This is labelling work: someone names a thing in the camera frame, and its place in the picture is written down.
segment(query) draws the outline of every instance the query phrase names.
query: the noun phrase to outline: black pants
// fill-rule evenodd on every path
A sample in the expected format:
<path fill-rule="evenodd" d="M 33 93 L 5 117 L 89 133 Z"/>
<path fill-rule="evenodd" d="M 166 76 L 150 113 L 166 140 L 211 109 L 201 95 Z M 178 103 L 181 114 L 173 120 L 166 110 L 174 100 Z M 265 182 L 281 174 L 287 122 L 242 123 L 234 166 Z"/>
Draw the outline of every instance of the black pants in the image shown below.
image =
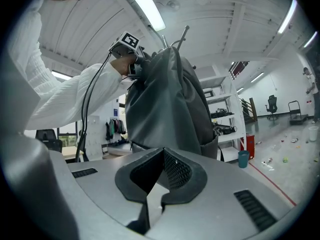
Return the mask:
<path fill-rule="evenodd" d="M 314 98 L 314 121 L 320 119 L 320 92 L 313 95 Z"/>

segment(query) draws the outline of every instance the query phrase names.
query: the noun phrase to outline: person's hand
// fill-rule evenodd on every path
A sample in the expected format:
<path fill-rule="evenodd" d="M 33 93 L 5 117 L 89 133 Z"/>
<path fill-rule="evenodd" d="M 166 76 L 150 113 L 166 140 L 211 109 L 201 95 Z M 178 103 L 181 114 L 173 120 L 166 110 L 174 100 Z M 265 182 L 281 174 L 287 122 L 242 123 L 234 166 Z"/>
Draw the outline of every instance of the person's hand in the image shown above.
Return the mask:
<path fill-rule="evenodd" d="M 129 73 L 129 65 L 134 64 L 136 59 L 136 55 L 129 54 L 111 61 L 110 64 L 121 76 L 127 76 Z"/>

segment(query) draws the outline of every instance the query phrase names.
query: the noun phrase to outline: gray backpack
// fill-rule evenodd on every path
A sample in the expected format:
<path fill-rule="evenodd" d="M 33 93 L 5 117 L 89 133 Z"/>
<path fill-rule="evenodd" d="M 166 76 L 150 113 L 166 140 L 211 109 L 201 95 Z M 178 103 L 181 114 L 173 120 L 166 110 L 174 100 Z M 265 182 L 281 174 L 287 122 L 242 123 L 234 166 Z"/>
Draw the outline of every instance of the gray backpack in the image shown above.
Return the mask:
<path fill-rule="evenodd" d="M 218 136 L 193 67 L 168 47 L 142 65 L 128 91 L 125 117 L 133 152 L 168 147 L 217 158 Z"/>

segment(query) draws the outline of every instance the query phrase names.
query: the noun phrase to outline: white corrugated ceiling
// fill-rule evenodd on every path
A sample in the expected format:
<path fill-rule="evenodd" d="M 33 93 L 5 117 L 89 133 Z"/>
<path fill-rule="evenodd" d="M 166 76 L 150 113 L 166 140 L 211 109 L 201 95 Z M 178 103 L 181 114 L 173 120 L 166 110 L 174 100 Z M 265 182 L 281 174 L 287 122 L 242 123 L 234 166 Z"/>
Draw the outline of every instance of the white corrugated ceiling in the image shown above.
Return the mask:
<path fill-rule="evenodd" d="M 226 61 L 265 61 L 276 58 L 288 42 L 299 48 L 314 31 L 298 8 L 292 27 L 279 41 L 273 41 L 292 0 L 153 1 L 166 24 L 159 33 L 169 43 L 180 39 L 185 25 L 190 26 L 180 49 L 188 59 L 212 55 Z M 169 7 L 169 1 L 178 8 Z M 46 0 L 40 13 L 43 60 L 51 70 L 67 75 L 78 75 L 84 68 L 101 63 L 110 44 L 124 31 L 141 38 L 150 54 L 160 48 L 134 0 Z"/>

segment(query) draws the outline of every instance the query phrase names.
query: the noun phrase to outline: shelving unit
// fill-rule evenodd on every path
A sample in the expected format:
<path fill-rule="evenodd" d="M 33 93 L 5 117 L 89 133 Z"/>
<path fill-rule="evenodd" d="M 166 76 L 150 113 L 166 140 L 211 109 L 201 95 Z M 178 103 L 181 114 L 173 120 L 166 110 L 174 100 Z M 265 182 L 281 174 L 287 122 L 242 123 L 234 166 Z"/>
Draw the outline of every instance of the shelving unit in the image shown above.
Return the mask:
<path fill-rule="evenodd" d="M 221 107 L 225 107 L 229 112 L 234 113 L 232 115 L 213 118 L 212 121 L 218 122 L 223 125 L 228 124 L 232 127 L 236 127 L 236 132 L 221 135 L 218 137 L 218 143 L 220 144 L 228 144 L 228 142 L 231 142 L 231 146 L 222 148 L 224 161 L 229 162 L 236 160 L 238 159 L 241 138 L 243 138 L 244 149 L 247 148 L 247 141 L 245 120 L 242 112 L 242 107 L 239 101 L 237 90 L 233 85 L 233 81 L 228 75 L 217 75 L 207 77 L 200 79 L 199 81 L 202 89 L 212 89 L 214 94 L 216 94 L 217 92 L 219 93 L 213 97 L 206 98 L 211 113 L 214 113 L 217 108 Z"/>

